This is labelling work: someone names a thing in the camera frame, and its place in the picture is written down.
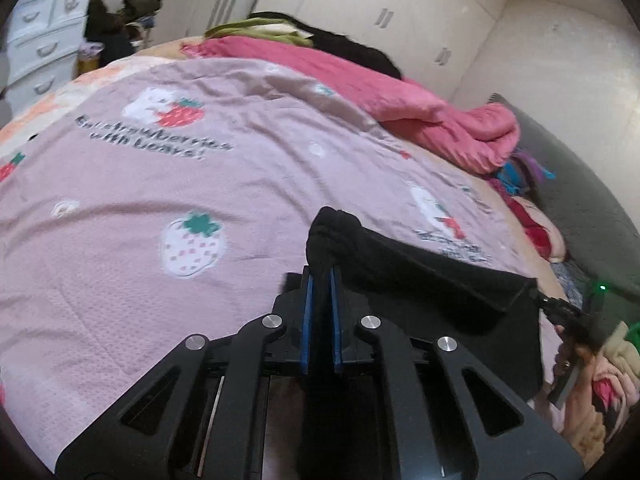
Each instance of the dark clothing pile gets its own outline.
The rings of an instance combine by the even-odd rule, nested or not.
[[[124,7],[110,13],[103,0],[90,0],[84,36],[87,41],[104,44],[100,54],[100,67],[111,61],[135,54],[126,23],[157,12],[162,0],[123,0]]]
[[[327,32],[320,28],[310,27],[296,18],[281,12],[253,12],[249,18],[276,18],[293,23],[300,30],[304,30],[313,36],[310,38],[314,48],[341,57],[357,65],[386,74],[394,79],[402,79],[402,73],[393,64],[389,56],[370,46],[361,45],[351,41],[346,36],[340,36]]]

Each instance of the pink bedsheet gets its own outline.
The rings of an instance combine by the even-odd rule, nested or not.
[[[184,44],[191,57],[268,60],[318,79],[358,105],[392,134],[436,153],[470,173],[501,168],[520,139],[510,110],[488,104],[457,110],[415,82],[403,82],[319,50],[230,36]]]

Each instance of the black cloth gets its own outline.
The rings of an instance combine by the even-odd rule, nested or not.
[[[124,29],[124,22],[117,14],[111,14],[103,0],[89,0],[87,9],[86,37],[97,34],[117,34]]]
[[[124,7],[118,11],[125,23],[135,22],[151,16],[162,9],[162,0],[123,0]]]
[[[104,50],[100,53],[100,68],[107,66],[111,61],[133,56],[136,53],[124,30],[117,34],[88,34],[86,38],[87,41],[104,44]]]
[[[300,22],[300,20],[281,12],[254,12],[249,17],[287,20],[300,30],[304,30],[313,35],[310,39],[315,49],[346,59],[365,68],[375,70],[394,79],[402,79],[402,73],[399,68],[394,65],[393,61],[391,61],[389,56],[384,52],[351,41],[346,36],[327,32],[321,28],[310,27],[306,23]]]
[[[329,269],[339,266],[344,285],[365,295],[376,316],[409,336],[431,341],[452,336],[522,399],[539,392],[543,371],[539,310],[532,298],[536,280],[391,240],[329,207],[311,225],[306,259],[318,294],[328,290],[322,280]],[[322,301],[314,298],[314,304]],[[312,359],[319,354],[313,342],[312,335]]]

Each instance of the green cloth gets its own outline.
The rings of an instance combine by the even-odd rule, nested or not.
[[[264,30],[252,30],[252,27],[259,25],[290,25],[294,27],[292,23],[287,20],[274,20],[272,18],[251,18],[250,20],[243,20],[242,22],[225,23],[214,28],[210,28],[204,33],[204,37],[207,40],[212,38],[224,38],[225,36],[245,36],[247,38],[255,38],[256,40],[271,40],[279,41],[280,43],[287,43],[295,46],[308,46],[313,47],[314,44],[311,40],[303,38],[297,32],[276,32],[276,31],[264,31]]]
[[[640,352],[640,323],[636,323],[631,326],[629,332],[626,333],[625,339],[635,346],[638,352]]]

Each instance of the white wardrobe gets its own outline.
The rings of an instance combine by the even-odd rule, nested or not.
[[[258,0],[385,52],[405,77],[449,99],[507,0]]]

